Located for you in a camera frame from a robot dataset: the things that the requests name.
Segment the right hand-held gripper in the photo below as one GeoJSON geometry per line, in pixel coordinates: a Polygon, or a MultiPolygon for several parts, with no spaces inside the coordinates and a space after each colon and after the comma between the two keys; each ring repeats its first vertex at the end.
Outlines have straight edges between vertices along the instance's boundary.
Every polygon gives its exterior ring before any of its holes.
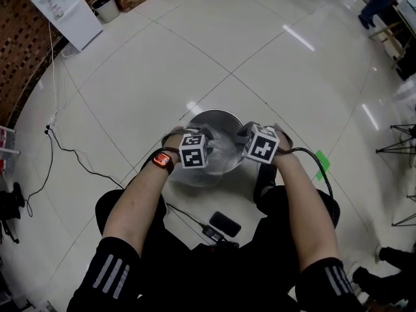
{"type": "Polygon", "coordinates": [[[277,152],[280,139],[272,126],[249,122],[241,127],[237,135],[244,138],[243,157],[257,163],[270,164],[277,152]]]}

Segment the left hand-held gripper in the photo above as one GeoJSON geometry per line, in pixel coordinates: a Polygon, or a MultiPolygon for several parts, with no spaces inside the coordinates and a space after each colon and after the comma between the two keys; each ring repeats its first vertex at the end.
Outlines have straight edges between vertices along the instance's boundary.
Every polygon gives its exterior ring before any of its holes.
{"type": "Polygon", "coordinates": [[[198,130],[186,130],[179,145],[179,154],[184,169],[206,168],[208,155],[213,152],[209,145],[214,137],[207,127],[198,130]]]}

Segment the person's right hand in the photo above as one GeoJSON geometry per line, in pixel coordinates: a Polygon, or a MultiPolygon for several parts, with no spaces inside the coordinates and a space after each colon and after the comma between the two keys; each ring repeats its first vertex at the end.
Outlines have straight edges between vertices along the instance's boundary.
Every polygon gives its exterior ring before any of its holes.
{"type": "Polygon", "coordinates": [[[277,123],[274,124],[274,131],[279,138],[279,144],[275,156],[289,154],[293,148],[293,141],[277,123]]]}

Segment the person's left hand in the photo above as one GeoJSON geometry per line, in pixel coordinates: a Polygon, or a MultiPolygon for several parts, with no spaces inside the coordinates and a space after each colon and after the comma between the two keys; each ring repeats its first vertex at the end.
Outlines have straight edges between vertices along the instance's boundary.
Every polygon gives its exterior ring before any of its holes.
{"type": "Polygon", "coordinates": [[[184,129],[182,126],[176,126],[169,133],[165,134],[161,139],[161,146],[163,148],[179,149],[183,136],[190,132],[184,129]]]}

